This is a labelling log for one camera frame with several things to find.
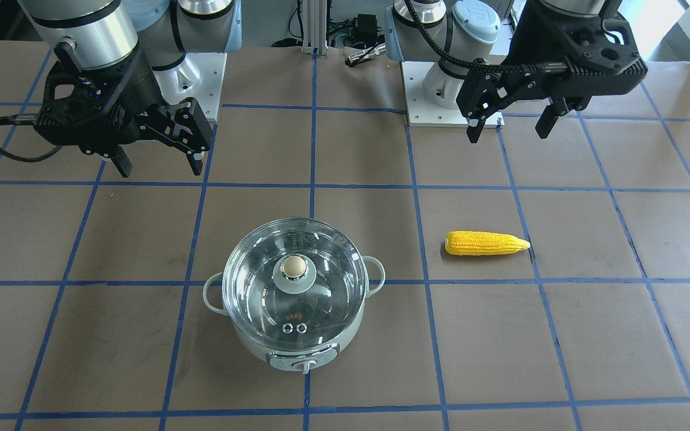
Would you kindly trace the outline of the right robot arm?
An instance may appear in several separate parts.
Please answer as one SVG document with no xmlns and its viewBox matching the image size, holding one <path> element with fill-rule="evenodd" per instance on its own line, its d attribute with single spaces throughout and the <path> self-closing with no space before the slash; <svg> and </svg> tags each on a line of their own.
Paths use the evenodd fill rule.
<svg viewBox="0 0 690 431">
<path fill-rule="evenodd" d="M 242 42 L 240 1 L 22 1 L 57 58 L 31 125 L 132 172 L 124 147 L 156 140 L 195 175 L 213 148 L 226 55 Z"/>
</svg>

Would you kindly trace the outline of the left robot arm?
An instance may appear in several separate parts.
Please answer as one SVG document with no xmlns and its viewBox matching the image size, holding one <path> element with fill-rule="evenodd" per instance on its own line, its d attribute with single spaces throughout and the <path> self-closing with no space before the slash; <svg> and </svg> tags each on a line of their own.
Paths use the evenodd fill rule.
<svg viewBox="0 0 690 431">
<path fill-rule="evenodd" d="M 490 63 L 499 15 L 482 1 L 395 1 L 386 11 L 387 54 L 431 61 L 424 93 L 457 110 L 475 144 L 485 121 L 520 101 L 548 100 L 540 138 L 594 96 L 627 95 L 648 74 L 619 1 L 528 1 L 506 58 Z"/>
</svg>

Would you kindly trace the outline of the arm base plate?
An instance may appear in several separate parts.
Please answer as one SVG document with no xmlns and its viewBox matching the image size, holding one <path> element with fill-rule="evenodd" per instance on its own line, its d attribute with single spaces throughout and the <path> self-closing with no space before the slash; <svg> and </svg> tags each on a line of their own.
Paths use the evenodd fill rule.
<svg viewBox="0 0 690 431">
<path fill-rule="evenodd" d="M 191 96 L 199 102 L 208 122 L 215 123 L 227 59 L 225 53 L 189 53 L 174 68 L 153 73 L 165 101 L 174 105 Z"/>
<path fill-rule="evenodd" d="M 408 125 L 428 128 L 465 128 L 468 119 L 456 98 L 463 80 L 451 77 L 433 61 L 401 63 Z"/>
</svg>

